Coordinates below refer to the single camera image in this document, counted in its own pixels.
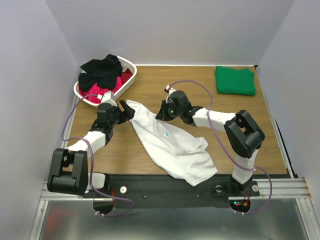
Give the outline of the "white t-shirt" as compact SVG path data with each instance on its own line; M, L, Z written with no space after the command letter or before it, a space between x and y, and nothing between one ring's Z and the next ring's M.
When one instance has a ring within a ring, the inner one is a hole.
M196 185L218 173L206 148L204 137L194 137L187 131L157 120L156 114L143 104L127 100L135 110L130 120L141 144L151 160L171 177Z

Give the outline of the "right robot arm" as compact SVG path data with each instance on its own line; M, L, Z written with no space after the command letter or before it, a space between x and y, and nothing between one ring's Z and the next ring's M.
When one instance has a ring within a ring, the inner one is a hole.
M255 159L266 138L253 117L246 110L225 113L193 106L182 90L169 88L165 92L156 119L168 122L180 118L187 125L210 128L234 163L230 192L239 196L249 190Z

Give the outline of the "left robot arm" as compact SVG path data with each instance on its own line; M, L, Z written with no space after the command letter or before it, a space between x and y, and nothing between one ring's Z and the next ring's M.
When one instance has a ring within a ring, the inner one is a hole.
M123 109L117 104L99 104L97 118L88 133L70 147L53 151L47 180L49 192L78 196L86 192L92 179L88 159L110 142L116 125L135 116L135 110L124 100L119 103Z

